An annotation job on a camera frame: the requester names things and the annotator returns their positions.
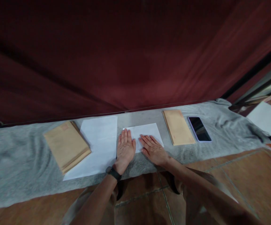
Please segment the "hand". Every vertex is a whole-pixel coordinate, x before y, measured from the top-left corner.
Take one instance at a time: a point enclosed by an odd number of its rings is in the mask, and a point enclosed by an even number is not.
[[[114,169],[122,175],[136,153],[136,140],[131,140],[130,130],[123,130],[118,138],[117,160]]]
[[[158,166],[166,165],[167,161],[169,160],[169,155],[161,146],[160,143],[152,136],[148,135],[141,135],[139,138],[141,144],[144,148],[141,149],[142,153],[154,164]]]

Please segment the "wristwatch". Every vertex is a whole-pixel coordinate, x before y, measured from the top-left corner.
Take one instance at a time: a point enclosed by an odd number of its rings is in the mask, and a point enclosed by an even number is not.
[[[121,180],[122,175],[118,174],[118,172],[115,171],[114,168],[107,167],[105,172],[108,173],[108,174],[110,174],[110,175],[112,175],[114,178],[116,178],[117,181]]]

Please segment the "tiled floor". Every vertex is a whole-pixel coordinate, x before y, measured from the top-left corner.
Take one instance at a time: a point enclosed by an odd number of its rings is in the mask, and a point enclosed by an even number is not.
[[[264,224],[271,224],[271,152],[252,150],[187,165],[211,173]],[[166,173],[127,180],[115,207],[116,224],[185,224],[186,203],[168,186]],[[40,197],[0,209],[0,224],[60,224],[82,189]]]

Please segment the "smartphone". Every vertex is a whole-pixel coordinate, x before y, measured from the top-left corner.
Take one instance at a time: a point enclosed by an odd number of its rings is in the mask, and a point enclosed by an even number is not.
[[[211,142],[211,137],[199,117],[188,117],[191,127],[199,142]]]

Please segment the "dark red curtain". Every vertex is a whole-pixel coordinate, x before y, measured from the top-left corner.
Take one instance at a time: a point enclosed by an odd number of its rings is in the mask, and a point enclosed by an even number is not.
[[[221,97],[271,51],[271,1],[0,1],[0,120]]]

